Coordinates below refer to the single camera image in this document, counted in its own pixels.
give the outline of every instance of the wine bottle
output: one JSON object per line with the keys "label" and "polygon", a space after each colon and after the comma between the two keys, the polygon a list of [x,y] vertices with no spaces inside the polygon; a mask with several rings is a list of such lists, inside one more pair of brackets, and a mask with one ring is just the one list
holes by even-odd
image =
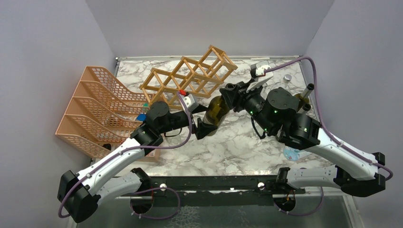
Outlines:
{"label": "wine bottle", "polygon": [[314,84],[310,83],[307,85],[302,93],[294,95],[294,97],[299,99],[297,111],[299,111],[305,104],[309,104],[309,95],[311,94],[312,90],[314,90],[314,88]]}
{"label": "wine bottle", "polygon": [[[203,122],[206,124],[213,124],[217,127],[221,125],[227,114],[230,112],[230,108],[221,96],[216,96],[210,101],[206,114],[204,114]],[[217,130],[212,131],[208,136],[212,136]]]}
{"label": "wine bottle", "polygon": [[311,110],[310,104],[305,104],[302,108],[298,111],[298,113],[306,114],[309,110]]}

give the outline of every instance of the cable tie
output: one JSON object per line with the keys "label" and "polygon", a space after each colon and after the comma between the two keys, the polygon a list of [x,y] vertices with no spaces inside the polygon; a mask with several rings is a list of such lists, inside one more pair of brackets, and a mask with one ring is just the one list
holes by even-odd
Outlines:
{"label": "cable tie", "polygon": [[340,140],[340,144],[337,144],[337,147],[342,147],[343,144],[344,144],[344,141],[343,141],[343,140]]}

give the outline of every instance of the gray wall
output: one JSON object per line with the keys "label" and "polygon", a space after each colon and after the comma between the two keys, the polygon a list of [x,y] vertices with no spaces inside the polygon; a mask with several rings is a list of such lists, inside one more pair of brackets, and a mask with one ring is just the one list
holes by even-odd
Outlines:
{"label": "gray wall", "polygon": [[303,55],[333,0],[86,0],[115,55]]}
{"label": "gray wall", "polygon": [[89,158],[54,134],[86,65],[114,55],[84,0],[0,2],[1,227],[64,227],[61,174]]}
{"label": "gray wall", "polygon": [[328,128],[364,151],[383,152],[395,173],[385,191],[356,199],[366,228],[403,222],[402,11],[401,0],[335,0],[307,50]]}

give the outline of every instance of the glass surface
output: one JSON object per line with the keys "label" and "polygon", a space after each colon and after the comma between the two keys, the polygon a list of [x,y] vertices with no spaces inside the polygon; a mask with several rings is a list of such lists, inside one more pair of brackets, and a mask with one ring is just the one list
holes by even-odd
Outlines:
{"label": "glass surface", "polygon": [[[319,203],[320,197],[297,197],[293,212],[308,212]],[[313,215],[294,217],[285,215],[276,207],[182,207],[175,217],[151,220],[131,215],[129,199],[114,199],[103,205],[78,228],[351,228],[351,222],[342,196],[325,197],[322,208]],[[166,216],[174,208],[151,208],[147,215]]]}

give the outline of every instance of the green glass bottle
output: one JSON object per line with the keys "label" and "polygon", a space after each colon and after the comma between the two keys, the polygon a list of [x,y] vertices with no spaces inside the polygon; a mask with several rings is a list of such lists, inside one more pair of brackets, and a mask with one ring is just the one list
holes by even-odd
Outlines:
{"label": "green glass bottle", "polygon": [[[229,112],[230,108],[228,107],[224,98],[221,96],[216,96],[210,101],[206,114],[204,114],[203,122],[219,127]],[[212,136],[216,132],[217,130],[211,132],[208,134],[208,136]]]}

